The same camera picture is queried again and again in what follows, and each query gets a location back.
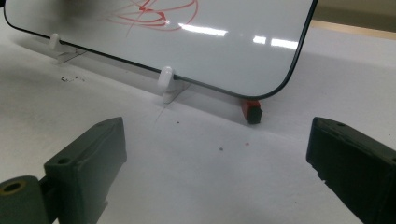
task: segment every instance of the white plastic clip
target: white plastic clip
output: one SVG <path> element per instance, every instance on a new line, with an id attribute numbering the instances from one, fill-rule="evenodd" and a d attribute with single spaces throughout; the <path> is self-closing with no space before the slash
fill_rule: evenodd
<path id="1" fill-rule="evenodd" d="M 70 59 L 73 59 L 78 55 L 81 55 L 86 52 L 85 50 L 82 49 L 76 49 L 74 47 L 61 44 L 60 40 L 61 38 L 59 37 L 58 34 L 53 34 L 49 40 L 49 48 L 52 49 L 53 51 L 62 53 L 57 57 L 58 63 L 65 63 Z"/>
<path id="2" fill-rule="evenodd" d="M 174 71 L 170 66 L 165 66 L 161 70 L 160 78 L 158 79 L 158 87 L 163 92 L 163 102 L 165 104 L 171 103 L 188 85 L 184 81 L 174 80 Z"/>

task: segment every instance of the red scribble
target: red scribble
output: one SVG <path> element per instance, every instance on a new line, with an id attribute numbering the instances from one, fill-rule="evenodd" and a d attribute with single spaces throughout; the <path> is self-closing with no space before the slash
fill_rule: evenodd
<path id="1" fill-rule="evenodd" d="M 159 0 L 129 0 L 127 6 L 118 8 L 110 13 L 107 21 L 128 25 L 130 33 L 134 26 L 145 27 L 159 31 L 176 31 L 181 29 L 180 23 L 189 24 L 198 13 L 198 0 L 190 0 L 189 3 L 169 8 L 155 8 L 155 3 Z M 168 15 L 179 10 L 191 7 L 191 15 L 184 21 L 169 24 Z"/>

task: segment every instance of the glossy whiteboard surface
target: glossy whiteboard surface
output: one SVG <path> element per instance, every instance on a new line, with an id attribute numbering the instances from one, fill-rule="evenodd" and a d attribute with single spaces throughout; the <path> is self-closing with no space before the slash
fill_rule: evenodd
<path id="1" fill-rule="evenodd" d="M 38 35 L 246 97 L 288 81 L 316 0 L 7 0 Z"/>

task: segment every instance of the white surface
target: white surface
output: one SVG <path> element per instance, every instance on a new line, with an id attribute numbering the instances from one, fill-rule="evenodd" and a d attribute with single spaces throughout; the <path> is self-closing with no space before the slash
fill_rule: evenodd
<path id="1" fill-rule="evenodd" d="M 57 33 L 87 49 L 159 70 L 171 66 L 188 79 L 262 96 L 285 80 L 313 0 L 133 2 L 7 0 L 6 14 L 24 30 Z M 180 6 L 188 7 L 165 10 Z"/>
<path id="2" fill-rule="evenodd" d="M 100 224 L 359 224 L 304 159 L 312 118 L 396 148 L 395 41 L 311 29 L 290 83 L 247 126 L 232 97 L 191 86 L 164 107 L 150 84 L 87 70 L 151 83 L 129 65 L 88 53 L 58 65 L 0 29 L 0 180 L 42 177 L 94 123 L 123 116 L 128 161 Z"/>

